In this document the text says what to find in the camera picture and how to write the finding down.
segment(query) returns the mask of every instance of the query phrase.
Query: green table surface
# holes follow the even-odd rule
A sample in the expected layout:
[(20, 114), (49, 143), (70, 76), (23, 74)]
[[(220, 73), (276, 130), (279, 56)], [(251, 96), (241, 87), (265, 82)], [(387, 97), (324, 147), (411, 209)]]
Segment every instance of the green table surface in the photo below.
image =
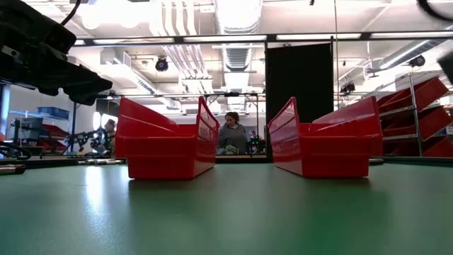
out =
[(0, 254), (453, 254), (453, 169), (305, 179), (223, 164), (194, 181), (126, 166), (0, 176)]

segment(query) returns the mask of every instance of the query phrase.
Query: person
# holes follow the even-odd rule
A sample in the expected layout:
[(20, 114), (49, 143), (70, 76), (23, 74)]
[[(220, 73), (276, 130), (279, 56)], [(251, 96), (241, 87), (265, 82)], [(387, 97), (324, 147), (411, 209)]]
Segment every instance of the person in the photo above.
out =
[(233, 154), (247, 153), (247, 134), (243, 125), (239, 124), (239, 114), (229, 112), (225, 115), (226, 123), (219, 130), (219, 148), (228, 150), (233, 147)]
[(107, 131), (108, 137), (110, 138), (110, 148), (112, 149), (112, 152), (115, 151), (115, 127), (116, 123), (112, 119), (107, 120), (107, 123), (104, 125), (104, 129)]

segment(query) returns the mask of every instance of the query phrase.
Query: red shelf bin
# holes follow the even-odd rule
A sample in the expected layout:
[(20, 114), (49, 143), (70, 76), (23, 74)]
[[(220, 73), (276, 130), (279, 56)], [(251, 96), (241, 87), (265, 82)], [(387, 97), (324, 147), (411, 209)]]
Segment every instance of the red shelf bin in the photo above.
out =
[(382, 154), (382, 131), (375, 97), (299, 123), (296, 98), (268, 125), (274, 164), (310, 178), (368, 175), (368, 159)]
[[(417, 139), (401, 140), (400, 142), (390, 144), (389, 148), (392, 148), (389, 155), (406, 157), (420, 156)], [(445, 136), (431, 137), (423, 143), (423, 156), (453, 157), (453, 144)]]
[(61, 128), (55, 125), (42, 124), (43, 129), (45, 129), (50, 138), (62, 138), (64, 139), (69, 135), (68, 132), (63, 131)]
[(215, 165), (219, 123), (201, 96), (195, 125), (122, 98), (115, 153), (126, 158), (133, 179), (193, 179)]
[(401, 91), (397, 91), (397, 92), (391, 93), (390, 95), (383, 96), (383, 97), (379, 98), (379, 99), (377, 100), (377, 107), (380, 108), (380, 107), (383, 106), (385, 103), (387, 103), (388, 101), (390, 101), (393, 97), (397, 96), (399, 93), (401, 93)]
[[(448, 116), (442, 106), (430, 108), (418, 114), (420, 136), (423, 141), (435, 135), (439, 130), (447, 127), (452, 119)], [(383, 131), (385, 137), (416, 134), (415, 120), (413, 115), (396, 121), (386, 127)]]
[(453, 157), (453, 144), (448, 137), (433, 137), (423, 144), (424, 157)]
[[(445, 95), (448, 92), (448, 89), (439, 78), (436, 77), (415, 85), (414, 91), (417, 110), (421, 111), (432, 102)], [(397, 92), (392, 98), (386, 100), (386, 102), (379, 107), (379, 112), (386, 113), (411, 105), (411, 89), (407, 88)]]
[(56, 140), (38, 141), (36, 143), (36, 146), (42, 147), (43, 151), (45, 151), (45, 152), (51, 152), (53, 149), (55, 149), (57, 152), (61, 152), (66, 149), (66, 146), (64, 146), (64, 144), (62, 144), (61, 142), (58, 142)]

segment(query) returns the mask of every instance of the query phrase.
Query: gray sweater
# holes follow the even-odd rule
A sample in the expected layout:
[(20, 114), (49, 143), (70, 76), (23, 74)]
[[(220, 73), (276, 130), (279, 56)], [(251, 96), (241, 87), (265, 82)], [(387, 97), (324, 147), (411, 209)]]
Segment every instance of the gray sweater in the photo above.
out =
[(239, 154), (245, 154), (247, 141), (246, 129), (241, 124), (238, 124), (237, 128), (232, 128), (225, 123), (219, 130), (219, 148), (231, 145), (239, 150)]

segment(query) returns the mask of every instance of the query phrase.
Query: shelving unit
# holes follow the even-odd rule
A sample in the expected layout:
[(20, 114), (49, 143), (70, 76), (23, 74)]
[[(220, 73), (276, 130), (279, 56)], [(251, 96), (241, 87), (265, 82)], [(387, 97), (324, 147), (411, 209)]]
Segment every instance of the shelving unit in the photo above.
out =
[[(448, 134), (441, 133), (452, 117), (436, 101), (453, 94), (439, 80), (442, 72), (407, 73), (395, 79), (408, 85), (378, 100), (384, 153), (393, 156), (453, 157)], [(395, 82), (379, 86), (372, 96)]]
[[(47, 113), (33, 113), (27, 110), (10, 110), (9, 113), (23, 115), (25, 118), (42, 118), (44, 120), (51, 120), (52, 124), (42, 124), (42, 130), (45, 131), (44, 134), (40, 133), (38, 139), (30, 139), (27, 141), (35, 142), (36, 144), (32, 148), (40, 148), (38, 151), (51, 152), (51, 151), (63, 151), (66, 147), (60, 142), (66, 138), (69, 134), (69, 119), (61, 118), (58, 116), (53, 116)], [(67, 121), (67, 132), (63, 131), (55, 125), (55, 121)]]

